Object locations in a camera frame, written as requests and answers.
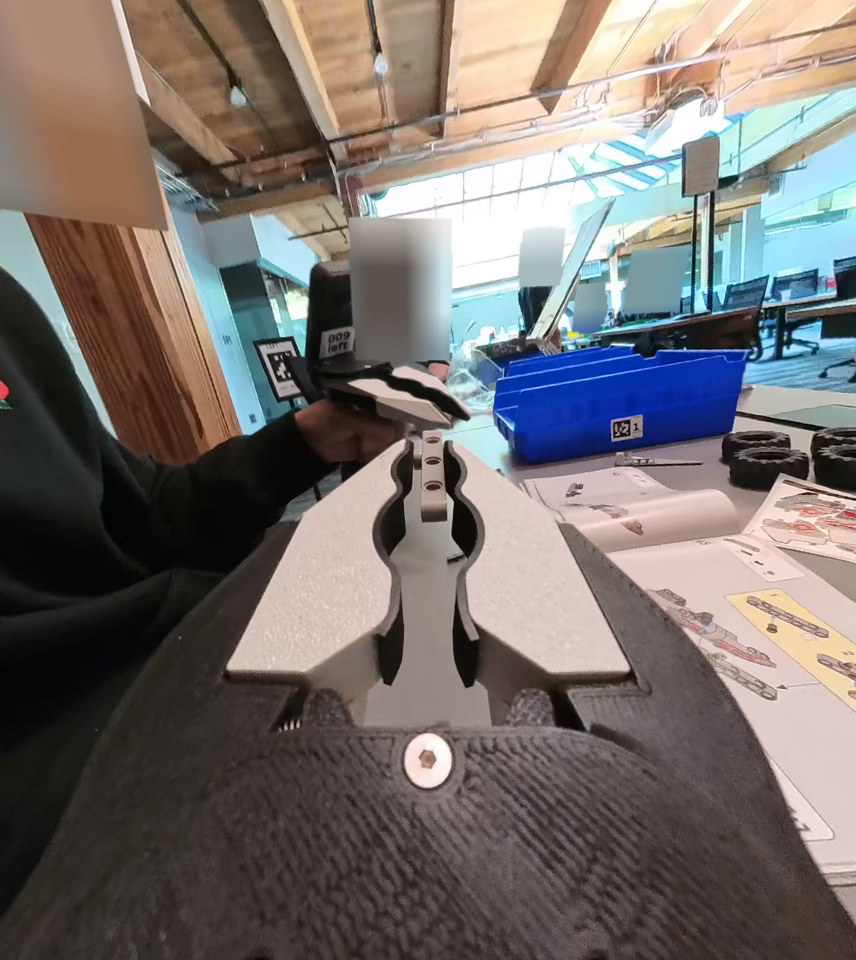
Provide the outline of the black-and-white marker board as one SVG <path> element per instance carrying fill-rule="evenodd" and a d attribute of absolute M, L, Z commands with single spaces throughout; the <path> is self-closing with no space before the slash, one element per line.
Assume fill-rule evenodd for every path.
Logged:
<path fill-rule="evenodd" d="M 295 338 L 264 338 L 254 341 L 253 346 L 276 401 L 293 403 L 302 399 L 294 373 L 294 361 L 301 358 Z"/>

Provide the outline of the ceiling light fixture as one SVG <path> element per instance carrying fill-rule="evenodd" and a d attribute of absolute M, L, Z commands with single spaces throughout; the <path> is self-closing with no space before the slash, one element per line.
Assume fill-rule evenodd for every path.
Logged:
<path fill-rule="evenodd" d="M 711 135 L 722 134 L 731 121 L 726 117 L 725 102 L 716 97 L 702 97 L 667 109 L 644 137 L 647 157 L 664 159 L 682 150 L 686 143 Z"/>

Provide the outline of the brown office desk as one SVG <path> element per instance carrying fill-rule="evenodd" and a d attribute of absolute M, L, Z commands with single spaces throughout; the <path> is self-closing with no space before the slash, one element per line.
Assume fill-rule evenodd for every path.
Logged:
<path fill-rule="evenodd" d="M 630 345 L 636 354 L 659 351 L 749 351 L 756 338 L 760 306 L 678 315 L 602 330 L 603 346 Z"/>

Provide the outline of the leaning whiteboard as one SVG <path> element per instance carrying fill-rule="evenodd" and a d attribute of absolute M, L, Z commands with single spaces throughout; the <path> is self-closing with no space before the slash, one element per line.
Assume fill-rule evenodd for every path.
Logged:
<path fill-rule="evenodd" d="M 527 343 L 537 347 L 541 354 L 555 355 L 561 352 L 561 348 L 554 342 L 560 319 L 579 282 L 581 269 L 591 247 L 609 218 L 614 204 L 615 198 L 603 200 L 600 208 L 579 227 L 576 239 L 561 266 L 559 281 L 548 294 L 527 336 Z"/>

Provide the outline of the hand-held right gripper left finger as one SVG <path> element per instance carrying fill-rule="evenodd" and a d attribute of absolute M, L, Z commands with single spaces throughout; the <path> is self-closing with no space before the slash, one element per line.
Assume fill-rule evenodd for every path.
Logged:
<path fill-rule="evenodd" d="M 385 453 L 305 512 L 225 666 L 235 685 L 338 693 L 357 724 L 398 676 L 405 645 L 401 574 L 414 445 Z"/>

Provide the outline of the wooden pillar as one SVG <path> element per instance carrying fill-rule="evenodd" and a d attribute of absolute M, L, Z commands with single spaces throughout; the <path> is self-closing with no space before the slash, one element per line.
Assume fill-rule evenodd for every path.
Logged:
<path fill-rule="evenodd" d="M 242 434 L 175 229 L 26 213 L 120 442 L 166 464 Z"/>

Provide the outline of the sign on pole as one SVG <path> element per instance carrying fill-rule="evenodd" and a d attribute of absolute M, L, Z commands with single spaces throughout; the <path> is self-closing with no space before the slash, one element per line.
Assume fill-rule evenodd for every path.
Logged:
<path fill-rule="evenodd" d="M 692 201 L 689 306 L 691 315 L 714 308 L 716 198 L 720 138 L 712 134 L 682 146 L 682 197 Z"/>

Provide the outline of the printed sticker sheet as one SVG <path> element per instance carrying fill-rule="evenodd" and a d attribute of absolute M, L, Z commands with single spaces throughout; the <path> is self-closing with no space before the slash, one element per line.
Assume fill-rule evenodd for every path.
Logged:
<path fill-rule="evenodd" d="M 856 495 L 781 475 L 744 534 L 780 549 L 856 565 Z"/>

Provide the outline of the grey desk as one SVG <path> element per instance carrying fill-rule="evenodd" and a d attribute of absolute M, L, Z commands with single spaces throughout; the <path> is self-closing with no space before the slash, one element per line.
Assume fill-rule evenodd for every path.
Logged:
<path fill-rule="evenodd" d="M 505 438 L 501 436 L 489 416 L 477 415 L 463 429 L 448 431 L 444 438 L 462 445 L 482 462 L 500 470 L 508 479 L 518 484 L 528 478 L 567 476 L 615 468 L 615 454 L 605 454 L 580 461 L 526 467 L 520 461 L 513 459 Z M 721 446 L 722 439 L 712 437 L 674 443 L 663 448 L 633 450 L 632 452 L 641 455 L 703 461 L 704 465 L 701 466 L 637 467 L 637 469 L 650 474 L 659 483 L 672 490 L 708 489 L 727 495 L 733 504 L 738 528 L 744 531 L 749 521 L 761 507 L 767 494 L 740 488 L 730 482 L 729 468 L 720 459 Z M 807 570 L 815 572 L 818 577 L 856 603 L 856 563 L 779 547 L 776 547 L 776 549 L 786 553 Z M 832 885 L 832 887 L 856 920 L 856 885 Z"/>

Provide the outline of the person's left hand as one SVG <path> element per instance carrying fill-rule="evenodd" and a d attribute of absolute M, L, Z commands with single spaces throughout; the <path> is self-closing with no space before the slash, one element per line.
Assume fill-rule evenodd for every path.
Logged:
<path fill-rule="evenodd" d="M 314 402 L 293 417 L 304 443 L 329 465 L 370 462 L 404 435 L 398 423 L 331 400 Z"/>

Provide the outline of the person's body in black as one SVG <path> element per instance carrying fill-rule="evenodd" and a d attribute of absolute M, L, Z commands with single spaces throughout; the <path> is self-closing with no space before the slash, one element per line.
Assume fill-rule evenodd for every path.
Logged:
<path fill-rule="evenodd" d="M 140 574 L 102 519 L 101 423 L 0 268 L 0 919 L 158 644 L 231 572 Z"/>

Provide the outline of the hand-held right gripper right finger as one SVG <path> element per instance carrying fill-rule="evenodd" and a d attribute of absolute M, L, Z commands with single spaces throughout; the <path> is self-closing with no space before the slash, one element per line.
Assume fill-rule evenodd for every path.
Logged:
<path fill-rule="evenodd" d="M 503 723 L 524 690 L 608 686 L 631 666 L 561 526 L 518 486 L 447 440 L 444 482 L 458 570 L 458 677 Z"/>

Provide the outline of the clear plastic bag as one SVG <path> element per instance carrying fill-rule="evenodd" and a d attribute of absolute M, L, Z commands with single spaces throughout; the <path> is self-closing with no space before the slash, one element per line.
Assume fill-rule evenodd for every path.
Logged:
<path fill-rule="evenodd" d="M 504 368 L 474 342 L 463 342 L 451 354 L 445 387 L 471 415 L 491 414 L 496 386 L 504 377 Z"/>

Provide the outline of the blue plastic bin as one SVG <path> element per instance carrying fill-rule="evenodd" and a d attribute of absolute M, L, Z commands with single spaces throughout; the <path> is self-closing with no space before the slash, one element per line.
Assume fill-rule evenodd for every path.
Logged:
<path fill-rule="evenodd" d="M 744 349 L 591 347 L 512 361 L 494 389 L 494 425 L 512 454 L 552 464 L 728 433 Z"/>

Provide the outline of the person's left forearm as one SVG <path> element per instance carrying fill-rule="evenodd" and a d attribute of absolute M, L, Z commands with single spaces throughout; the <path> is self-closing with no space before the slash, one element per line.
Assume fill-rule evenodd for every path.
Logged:
<path fill-rule="evenodd" d="M 180 465 L 104 436 L 101 518 L 114 546 L 140 574 L 230 573 L 292 500 L 334 470 L 296 418 L 285 414 Z"/>

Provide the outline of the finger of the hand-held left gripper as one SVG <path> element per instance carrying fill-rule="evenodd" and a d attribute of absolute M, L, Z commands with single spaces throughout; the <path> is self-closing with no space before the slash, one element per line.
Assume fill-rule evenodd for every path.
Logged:
<path fill-rule="evenodd" d="M 471 419 L 470 409 L 465 403 L 447 389 L 444 380 L 425 366 L 394 366 L 392 387 L 418 400 L 434 404 L 434 407 L 452 420 Z"/>
<path fill-rule="evenodd" d="M 416 397 L 410 391 L 374 378 L 334 381 L 334 398 L 371 410 L 382 419 L 415 430 L 446 429 L 452 417 L 433 400 Z"/>

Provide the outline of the open instruction booklet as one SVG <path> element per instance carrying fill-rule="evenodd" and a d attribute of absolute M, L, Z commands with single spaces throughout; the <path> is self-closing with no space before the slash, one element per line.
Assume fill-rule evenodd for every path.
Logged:
<path fill-rule="evenodd" d="M 524 479 L 682 628 L 764 749 L 834 886 L 856 885 L 856 603 L 761 534 L 719 490 L 625 465 Z"/>

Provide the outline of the grey toy brick beam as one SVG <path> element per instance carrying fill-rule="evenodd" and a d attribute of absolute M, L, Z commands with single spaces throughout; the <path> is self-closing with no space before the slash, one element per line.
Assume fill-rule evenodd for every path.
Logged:
<path fill-rule="evenodd" d="M 440 430 L 426 430 L 420 441 L 419 512 L 424 523 L 448 518 L 445 440 Z"/>

